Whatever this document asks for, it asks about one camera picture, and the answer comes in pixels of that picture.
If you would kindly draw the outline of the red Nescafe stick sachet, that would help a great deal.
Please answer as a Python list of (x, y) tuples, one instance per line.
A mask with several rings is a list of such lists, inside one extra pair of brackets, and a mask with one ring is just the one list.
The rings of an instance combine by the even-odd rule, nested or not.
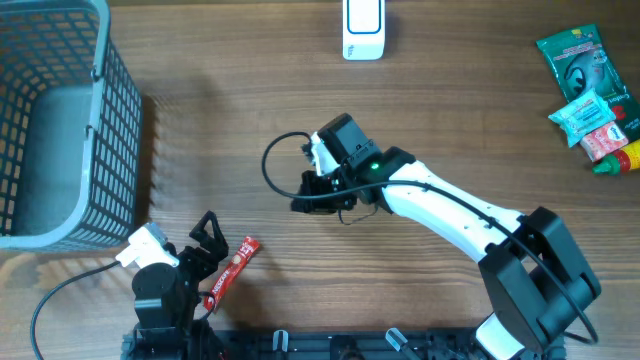
[(210, 289), (210, 295), (204, 299), (204, 307), (207, 310), (215, 311), (225, 295), (229, 287), (232, 285), (236, 277), (246, 267), (249, 260), (259, 250), (261, 244), (252, 237), (245, 237), (242, 244), (231, 260), (225, 267), (224, 271), (219, 275), (218, 279)]

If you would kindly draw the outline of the white barcode scanner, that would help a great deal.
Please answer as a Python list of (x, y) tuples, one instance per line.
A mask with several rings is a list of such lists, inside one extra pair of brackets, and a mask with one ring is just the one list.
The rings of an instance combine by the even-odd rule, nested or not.
[(384, 0), (342, 1), (342, 56), (347, 61), (382, 57), (386, 40)]

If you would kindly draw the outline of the red sauce bottle green cap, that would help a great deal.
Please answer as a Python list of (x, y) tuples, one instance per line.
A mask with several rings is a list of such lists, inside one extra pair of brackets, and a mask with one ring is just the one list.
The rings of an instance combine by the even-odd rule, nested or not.
[(599, 163), (592, 168), (596, 175), (615, 176), (630, 172), (639, 168), (640, 141), (637, 140), (621, 149), (604, 156)]

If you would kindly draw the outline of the green 3M gloves packet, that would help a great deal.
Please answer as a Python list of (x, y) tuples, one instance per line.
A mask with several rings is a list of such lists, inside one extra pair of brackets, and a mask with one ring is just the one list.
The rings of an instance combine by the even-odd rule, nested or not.
[(607, 54), (595, 24), (559, 32), (536, 45), (568, 102), (594, 90), (608, 103), (627, 139), (639, 139), (639, 102)]

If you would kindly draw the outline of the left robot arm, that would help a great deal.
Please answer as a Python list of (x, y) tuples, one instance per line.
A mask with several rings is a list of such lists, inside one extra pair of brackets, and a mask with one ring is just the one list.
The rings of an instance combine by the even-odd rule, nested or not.
[(139, 270), (132, 280), (138, 323), (123, 337), (121, 357), (136, 359), (225, 359), (227, 351), (208, 317), (195, 310), (213, 298), (199, 284), (217, 271), (229, 253), (216, 215), (208, 211), (190, 231), (198, 245), (177, 252), (155, 223), (129, 237)]

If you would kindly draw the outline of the red white small packet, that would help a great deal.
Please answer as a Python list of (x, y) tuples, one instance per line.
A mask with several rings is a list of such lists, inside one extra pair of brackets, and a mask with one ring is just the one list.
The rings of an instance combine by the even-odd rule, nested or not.
[(615, 121), (604, 124), (584, 136), (580, 141), (580, 145), (586, 151), (592, 162), (601, 160), (604, 156), (622, 148), (628, 143), (628, 138)]

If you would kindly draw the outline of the grey plastic mesh basket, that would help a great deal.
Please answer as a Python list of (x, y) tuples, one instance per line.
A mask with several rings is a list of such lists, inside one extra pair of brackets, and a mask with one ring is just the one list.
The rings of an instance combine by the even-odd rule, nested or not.
[(134, 227), (142, 98), (104, 1), (1, 5), (1, 246), (114, 247)]

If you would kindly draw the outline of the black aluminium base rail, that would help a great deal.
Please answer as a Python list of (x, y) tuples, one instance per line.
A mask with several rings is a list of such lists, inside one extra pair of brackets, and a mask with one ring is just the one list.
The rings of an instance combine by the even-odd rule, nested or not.
[(490, 359), (472, 328), (385, 332), (209, 332), (200, 341), (170, 350), (146, 344), (139, 333), (123, 338), (123, 359)]

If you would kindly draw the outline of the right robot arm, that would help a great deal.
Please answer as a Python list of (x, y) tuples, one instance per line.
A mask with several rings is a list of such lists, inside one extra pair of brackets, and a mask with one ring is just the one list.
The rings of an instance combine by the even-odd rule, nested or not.
[(564, 221), (539, 207), (526, 215), (492, 205), (435, 175), (398, 147), (381, 150), (342, 114), (306, 137), (312, 167), (292, 210), (333, 214), (357, 203), (417, 222), (479, 267), (491, 314), (473, 338), (484, 355), (543, 354), (586, 318), (601, 286)]

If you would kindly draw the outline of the pale teal tissue packet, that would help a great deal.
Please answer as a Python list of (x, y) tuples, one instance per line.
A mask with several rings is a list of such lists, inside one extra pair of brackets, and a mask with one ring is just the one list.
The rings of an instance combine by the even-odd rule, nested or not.
[(608, 103), (590, 89), (548, 118), (565, 132), (567, 145), (571, 148), (587, 134), (614, 121), (616, 115)]

